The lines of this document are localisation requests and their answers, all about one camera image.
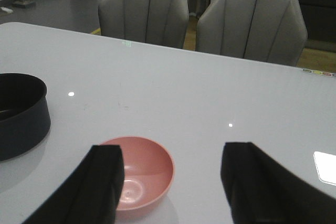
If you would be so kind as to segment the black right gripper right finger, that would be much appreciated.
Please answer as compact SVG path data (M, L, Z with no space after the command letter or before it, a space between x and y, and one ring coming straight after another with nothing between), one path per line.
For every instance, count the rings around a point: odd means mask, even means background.
M252 142L227 142L220 171L234 223L335 223L335 198Z

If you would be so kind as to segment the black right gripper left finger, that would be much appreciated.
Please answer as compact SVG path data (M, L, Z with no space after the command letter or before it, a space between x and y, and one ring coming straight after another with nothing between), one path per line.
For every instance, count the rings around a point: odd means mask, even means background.
M71 175L24 222L114 223L124 182L118 145L94 145Z

